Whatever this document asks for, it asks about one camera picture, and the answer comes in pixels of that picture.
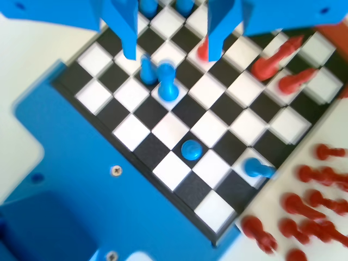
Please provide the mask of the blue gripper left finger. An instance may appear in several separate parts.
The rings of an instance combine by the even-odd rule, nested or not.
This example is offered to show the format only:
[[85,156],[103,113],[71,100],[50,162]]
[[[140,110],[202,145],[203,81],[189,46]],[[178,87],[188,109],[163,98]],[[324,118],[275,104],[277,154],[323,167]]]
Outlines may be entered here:
[[100,22],[121,39],[123,54],[136,59],[137,1],[1,1],[7,18],[63,24],[100,32]]

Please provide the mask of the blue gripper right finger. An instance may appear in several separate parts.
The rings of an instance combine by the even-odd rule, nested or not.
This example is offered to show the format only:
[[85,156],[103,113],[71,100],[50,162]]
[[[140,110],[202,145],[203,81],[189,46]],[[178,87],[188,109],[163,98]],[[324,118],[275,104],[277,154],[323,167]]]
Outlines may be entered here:
[[240,24],[247,36],[277,29],[336,24],[347,14],[347,1],[209,1],[209,61],[221,57],[224,40]]

